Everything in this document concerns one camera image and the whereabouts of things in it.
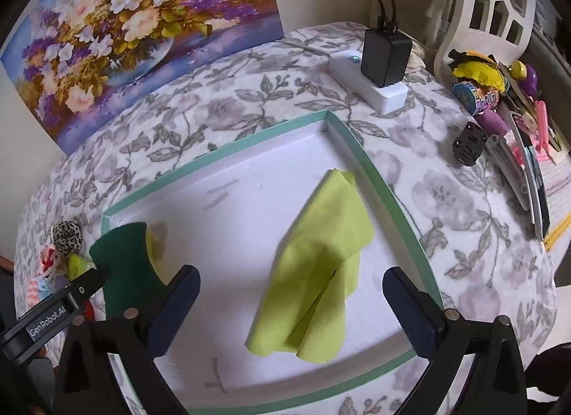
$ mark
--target pink clothespin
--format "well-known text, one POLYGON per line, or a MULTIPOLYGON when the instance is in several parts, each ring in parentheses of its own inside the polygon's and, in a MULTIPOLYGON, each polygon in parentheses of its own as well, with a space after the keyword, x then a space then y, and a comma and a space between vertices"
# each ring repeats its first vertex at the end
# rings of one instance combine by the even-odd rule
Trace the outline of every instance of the pink clothespin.
POLYGON ((537 141, 536 150, 541 152, 543 149, 549 155, 549 132, 547 130, 547 107, 542 100, 536 100, 537 127, 539 139, 537 141))

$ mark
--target yellow-green cloth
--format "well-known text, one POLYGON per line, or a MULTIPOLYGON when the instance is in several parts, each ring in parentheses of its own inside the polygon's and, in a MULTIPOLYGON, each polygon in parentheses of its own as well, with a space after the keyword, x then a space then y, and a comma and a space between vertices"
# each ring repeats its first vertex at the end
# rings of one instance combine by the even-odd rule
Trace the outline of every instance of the yellow-green cloth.
POLYGON ((357 288, 359 252, 373 226, 351 172, 332 170, 293 228, 250 331, 247 347, 326 363, 345 340, 345 299, 357 288))

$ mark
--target floral tablecloth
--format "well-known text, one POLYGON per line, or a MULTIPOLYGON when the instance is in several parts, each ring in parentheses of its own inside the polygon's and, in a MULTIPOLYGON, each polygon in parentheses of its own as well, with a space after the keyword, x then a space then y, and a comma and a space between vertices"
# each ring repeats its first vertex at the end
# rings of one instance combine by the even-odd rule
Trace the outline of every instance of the floral tablecloth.
MULTIPOLYGON (((404 107, 374 112, 328 74, 328 53, 362 49, 365 28, 334 23, 239 52, 149 94, 94 134, 53 170, 30 199, 18 229, 15 299, 26 311, 26 285, 53 224, 75 219, 85 247, 101 234, 104 209, 200 155, 310 111, 330 109, 363 144, 395 193, 435 273, 446 307, 468 319, 512 319, 527 365, 556 315, 553 275, 564 249, 544 252, 528 213, 487 155, 462 167, 452 142, 468 116, 424 69, 409 70, 404 107)), ((93 299, 104 317, 102 293, 93 299)), ((54 363, 64 343, 47 346, 54 363)), ((396 410, 426 361, 415 358, 347 394, 299 407, 299 414, 357 415, 396 410)), ((467 374, 443 404, 451 408, 467 374)), ((139 410, 130 400, 133 411, 139 410)))

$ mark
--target floral painting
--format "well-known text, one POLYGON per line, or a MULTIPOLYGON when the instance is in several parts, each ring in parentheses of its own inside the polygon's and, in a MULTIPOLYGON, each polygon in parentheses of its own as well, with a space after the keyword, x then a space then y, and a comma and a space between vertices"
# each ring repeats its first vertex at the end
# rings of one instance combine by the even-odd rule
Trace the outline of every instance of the floral painting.
POLYGON ((38 0, 5 46, 20 97, 67 154, 160 86, 283 36, 276 0, 38 0))

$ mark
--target power strip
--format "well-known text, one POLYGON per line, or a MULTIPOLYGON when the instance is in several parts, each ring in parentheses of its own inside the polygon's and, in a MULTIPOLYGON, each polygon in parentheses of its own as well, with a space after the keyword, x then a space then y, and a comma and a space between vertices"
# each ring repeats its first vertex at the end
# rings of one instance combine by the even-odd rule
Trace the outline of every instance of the power strip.
POLYGON ((341 51, 331 55, 329 71, 348 92, 358 94, 375 111, 387 114, 404 106, 408 86, 402 81, 379 88, 361 73, 362 54, 359 51, 341 51))

